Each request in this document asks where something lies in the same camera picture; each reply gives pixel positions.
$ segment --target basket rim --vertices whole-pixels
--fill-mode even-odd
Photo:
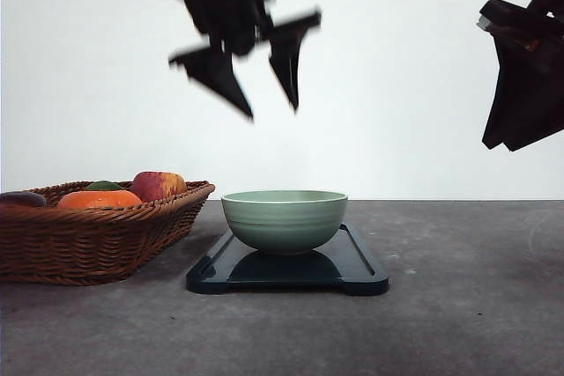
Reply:
[[[48,191],[80,188],[92,183],[91,181],[66,182],[43,188],[29,188],[24,191],[42,194]],[[131,181],[117,182],[119,185],[131,184]],[[174,212],[181,207],[191,203],[207,199],[208,195],[215,191],[215,186],[209,181],[187,181],[188,190],[181,194],[171,195],[159,200],[145,202],[127,207],[103,207],[89,209],[60,209],[54,206],[30,208],[15,204],[5,204],[2,207],[2,221],[26,221],[26,222],[52,222],[56,221],[128,221],[146,220],[160,214]]]

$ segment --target green ceramic bowl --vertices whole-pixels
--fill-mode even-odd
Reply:
[[[251,191],[222,197],[235,237],[266,254],[301,254],[329,241],[347,196],[327,191]]]

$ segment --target bowl rim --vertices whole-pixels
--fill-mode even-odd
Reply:
[[[241,194],[255,194],[255,193],[324,193],[324,194],[335,194],[336,198],[330,199],[320,199],[320,200],[298,200],[298,201],[279,201],[279,202],[266,202],[260,200],[237,200],[234,198],[228,198],[230,195],[241,195]],[[325,191],[321,189],[258,189],[254,191],[241,191],[237,193],[231,193],[221,196],[221,201],[226,201],[230,203],[249,203],[249,204],[303,204],[303,203],[332,203],[332,202],[342,202],[343,200],[348,200],[348,195],[343,193],[338,193],[337,191]]]

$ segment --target white backdrop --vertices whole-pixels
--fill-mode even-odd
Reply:
[[[476,27],[487,0],[277,0],[315,6],[297,115],[267,46],[234,63],[255,112],[167,58],[201,38],[178,0],[2,0],[2,190],[131,179],[325,188],[353,199],[564,198],[564,137],[489,151],[497,59]],[[525,5],[529,0],[508,0]]]

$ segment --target table surface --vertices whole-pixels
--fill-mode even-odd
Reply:
[[[185,275],[227,229],[126,281],[0,284],[2,375],[564,374],[564,202],[349,202],[390,291],[202,295]]]

